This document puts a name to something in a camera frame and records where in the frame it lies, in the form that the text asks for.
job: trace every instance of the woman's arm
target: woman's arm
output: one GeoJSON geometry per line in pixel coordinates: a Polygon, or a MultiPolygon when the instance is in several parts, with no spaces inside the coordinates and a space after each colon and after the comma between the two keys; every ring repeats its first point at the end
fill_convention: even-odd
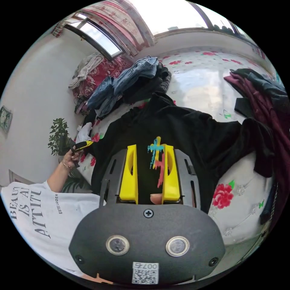
{"type": "Polygon", "coordinates": [[[51,191],[61,192],[69,172],[75,166],[73,162],[78,160],[79,153],[75,153],[75,155],[73,155],[71,150],[66,153],[66,155],[63,157],[62,162],[57,166],[53,174],[47,180],[47,184],[50,187],[51,191]]]}

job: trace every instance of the denim jeans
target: denim jeans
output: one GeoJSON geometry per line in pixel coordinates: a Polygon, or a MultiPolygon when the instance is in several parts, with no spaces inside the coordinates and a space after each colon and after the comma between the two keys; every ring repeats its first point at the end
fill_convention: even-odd
{"type": "Polygon", "coordinates": [[[98,109],[99,117],[107,115],[114,107],[118,97],[139,77],[152,79],[156,75],[157,65],[157,57],[147,56],[136,61],[132,67],[122,71],[118,78],[107,76],[89,98],[88,108],[98,109]]]}

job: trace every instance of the wall picture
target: wall picture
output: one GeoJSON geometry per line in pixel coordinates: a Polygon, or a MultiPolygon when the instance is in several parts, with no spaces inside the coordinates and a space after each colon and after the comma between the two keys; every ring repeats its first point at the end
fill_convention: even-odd
{"type": "Polygon", "coordinates": [[[11,111],[2,106],[0,109],[0,127],[3,129],[5,133],[8,133],[11,120],[12,120],[11,111]]]}

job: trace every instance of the bracelet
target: bracelet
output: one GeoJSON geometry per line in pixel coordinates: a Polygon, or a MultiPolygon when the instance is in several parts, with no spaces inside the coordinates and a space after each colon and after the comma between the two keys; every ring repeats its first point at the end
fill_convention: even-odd
{"type": "Polygon", "coordinates": [[[66,165],[63,161],[61,161],[61,163],[62,163],[62,164],[63,164],[67,169],[69,169],[69,170],[72,169],[70,166],[66,165]]]}

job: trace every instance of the white wall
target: white wall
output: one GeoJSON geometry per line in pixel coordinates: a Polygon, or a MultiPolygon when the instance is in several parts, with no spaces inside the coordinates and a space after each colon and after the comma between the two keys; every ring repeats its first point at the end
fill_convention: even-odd
{"type": "Polygon", "coordinates": [[[153,47],[147,47],[139,52],[134,61],[143,58],[147,55],[159,56],[172,50],[189,48],[195,46],[209,46],[209,47],[222,47],[231,50],[242,56],[246,56],[264,69],[272,73],[273,65],[268,59],[263,60],[259,55],[255,54],[249,43],[246,43],[236,37],[228,36],[215,31],[190,31],[169,35],[157,39],[157,43],[153,47]]]}
{"type": "Polygon", "coordinates": [[[23,56],[3,92],[0,105],[12,110],[8,134],[0,130],[0,184],[9,184],[8,170],[32,182],[43,182],[58,158],[47,147],[50,126],[65,118],[72,137],[83,117],[74,114],[68,89],[79,62],[95,52],[69,30],[61,37],[39,39],[23,56]]]}

